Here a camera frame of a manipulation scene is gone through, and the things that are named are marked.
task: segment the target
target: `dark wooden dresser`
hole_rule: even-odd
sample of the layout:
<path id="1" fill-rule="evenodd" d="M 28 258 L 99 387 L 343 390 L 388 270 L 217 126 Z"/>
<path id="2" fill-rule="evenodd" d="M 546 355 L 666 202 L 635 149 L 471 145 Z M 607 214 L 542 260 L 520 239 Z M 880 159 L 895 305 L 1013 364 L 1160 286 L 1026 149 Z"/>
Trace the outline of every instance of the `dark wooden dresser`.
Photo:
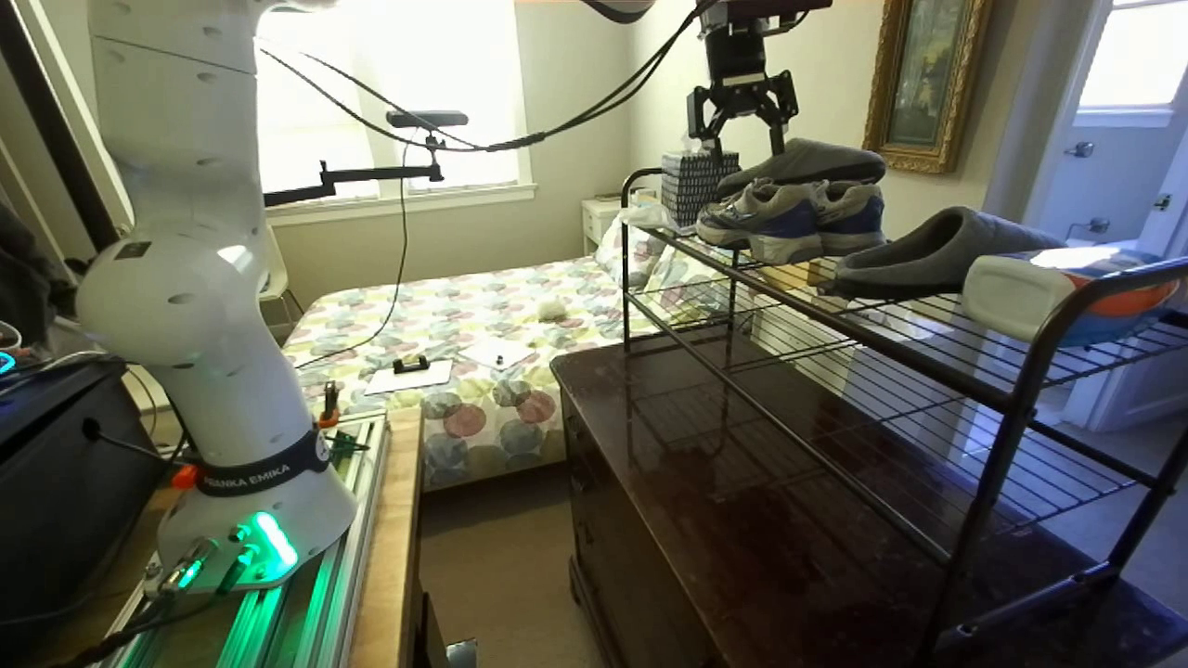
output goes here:
<path id="1" fill-rule="evenodd" d="M 563 390 L 571 585 L 607 661 L 628 668 L 1154 666 L 1188 625 L 1124 578 L 1035 605 L 935 648 L 938 559 L 889 524 L 956 546 L 972 483 L 745 337 L 571 353 Z M 1000 509 L 946 621 L 1030 601 L 1084 554 Z"/>

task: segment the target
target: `floral bedspread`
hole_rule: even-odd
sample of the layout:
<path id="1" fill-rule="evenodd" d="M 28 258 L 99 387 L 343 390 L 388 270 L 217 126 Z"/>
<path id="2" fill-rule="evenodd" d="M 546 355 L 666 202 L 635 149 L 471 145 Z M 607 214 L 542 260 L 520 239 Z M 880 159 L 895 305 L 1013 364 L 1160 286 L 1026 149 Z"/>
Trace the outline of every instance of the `floral bedspread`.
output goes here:
<path id="1" fill-rule="evenodd" d="M 551 360 L 620 343 L 620 286 L 596 260 L 365 286 L 321 297 L 285 343 L 311 413 L 424 408 L 424 489 L 563 456 Z M 426 371 L 393 376 L 393 360 Z"/>

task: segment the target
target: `window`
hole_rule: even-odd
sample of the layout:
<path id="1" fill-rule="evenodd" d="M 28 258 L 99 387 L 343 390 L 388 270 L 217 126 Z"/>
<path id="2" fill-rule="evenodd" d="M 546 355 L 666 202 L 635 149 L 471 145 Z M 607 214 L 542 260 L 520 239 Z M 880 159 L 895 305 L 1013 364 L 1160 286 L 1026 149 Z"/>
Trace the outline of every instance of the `window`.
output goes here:
<path id="1" fill-rule="evenodd" d="M 1174 112 L 1188 67 L 1188 0 L 1114 0 L 1081 112 Z"/>
<path id="2" fill-rule="evenodd" d="M 523 152 L 464 152 L 523 133 L 520 45 L 514 0 L 338 0 L 327 13 L 266 13 L 257 29 L 259 177 L 265 192 L 321 182 L 321 159 L 343 167 L 430 164 L 424 130 L 388 126 L 405 112 L 464 112 L 467 126 L 438 133 L 446 182 L 348 182 L 338 197 L 495 190 L 526 182 Z"/>

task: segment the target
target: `floor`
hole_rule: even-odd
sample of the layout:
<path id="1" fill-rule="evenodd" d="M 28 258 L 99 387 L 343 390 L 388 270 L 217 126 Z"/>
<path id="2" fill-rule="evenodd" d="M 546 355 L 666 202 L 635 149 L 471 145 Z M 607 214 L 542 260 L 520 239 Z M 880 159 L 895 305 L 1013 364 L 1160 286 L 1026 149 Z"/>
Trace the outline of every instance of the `floor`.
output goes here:
<path id="1" fill-rule="evenodd" d="M 1177 415 L 1106 433 L 1103 446 L 1143 464 L 1166 454 L 1186 427 L 1188 415 Z M 1128 509 L 1136 509 L 1136 489 L 1052 521 L 1052 530 L 1103 554 L 1106 528 L 1119 528 Z M 477 644 L 482 668 L 599 668 L 589 627 L 570 599 L 570 530 L 563 468 L 424 499 L 424 585 L 438 605 L 441 636 Z M 1188 493 L 1177 493 L 1124 578 L 1188 616 L 1186 554 Z M 1160 668 L 1188 668 L 1188 648 Z"/>

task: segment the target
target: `picture frame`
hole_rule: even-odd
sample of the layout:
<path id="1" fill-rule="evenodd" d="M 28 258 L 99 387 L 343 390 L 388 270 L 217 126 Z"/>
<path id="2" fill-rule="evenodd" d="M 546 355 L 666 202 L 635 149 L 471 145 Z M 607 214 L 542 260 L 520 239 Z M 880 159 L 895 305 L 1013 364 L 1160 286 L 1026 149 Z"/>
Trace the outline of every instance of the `picture frame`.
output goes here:
<path id="1" fill-rule="evenodd" d="M 990 0 L 889 0 L 867 149 L 893 171 L 943 176 L 959 164 Z"/>

